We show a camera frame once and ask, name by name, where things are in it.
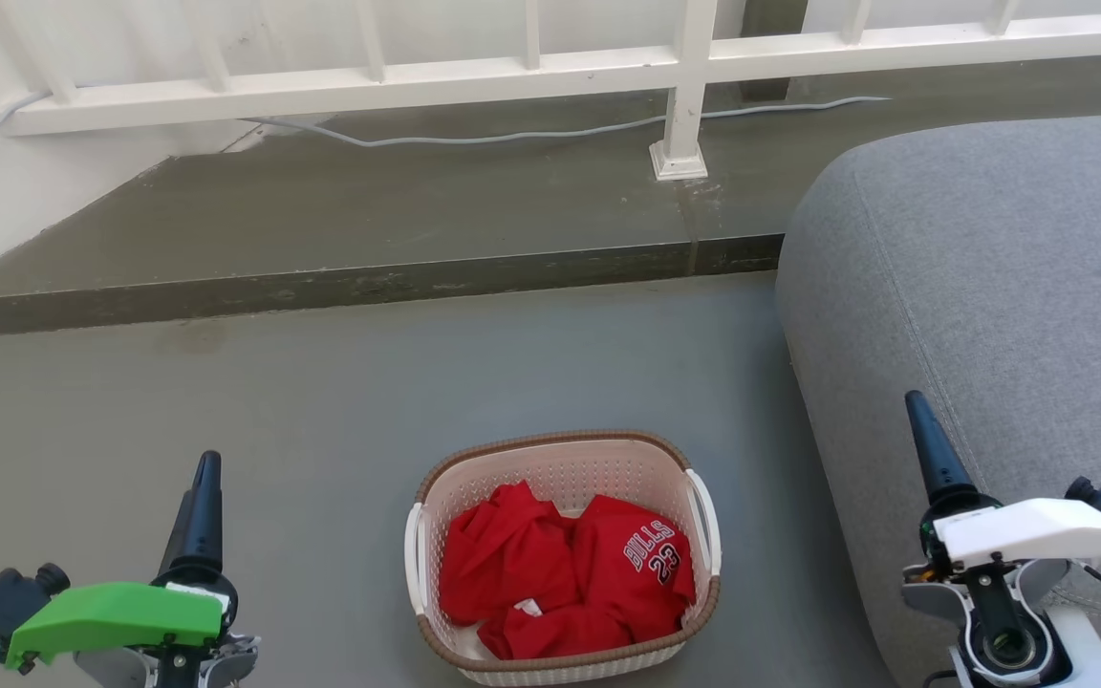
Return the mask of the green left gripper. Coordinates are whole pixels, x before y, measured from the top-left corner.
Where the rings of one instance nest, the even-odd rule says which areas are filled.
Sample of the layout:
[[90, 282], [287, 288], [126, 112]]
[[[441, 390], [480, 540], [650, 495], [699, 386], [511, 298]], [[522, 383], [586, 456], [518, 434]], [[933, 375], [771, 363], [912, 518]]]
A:
[[101, 649], [209, 648], [239, 611], [239, 592], [225, 576], [212, 583], [179, 582], [183, 574], [222, 574], [222, 456], [206, 450], [181, 498], [159, 567], [157, 585], [106, 582], [70, 587], [59, 568], [39, 568], [39, 607], [6, 645], [6, 667], [52, 663], [57, 655]]

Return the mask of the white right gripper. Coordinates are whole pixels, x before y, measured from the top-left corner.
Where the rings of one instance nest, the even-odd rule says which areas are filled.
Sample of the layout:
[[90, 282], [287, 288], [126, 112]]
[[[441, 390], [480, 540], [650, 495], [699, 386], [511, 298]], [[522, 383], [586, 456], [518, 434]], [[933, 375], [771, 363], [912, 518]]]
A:
[[1065, 498], [1031, 498], [1000, 506], [984, 495], [953, 449], [929, 400], [906, 392], [906, 414], [929, 507], [927, 518], [952, 565], [975, 568], [1027, 559], [1101, 563], [1101, 512]]

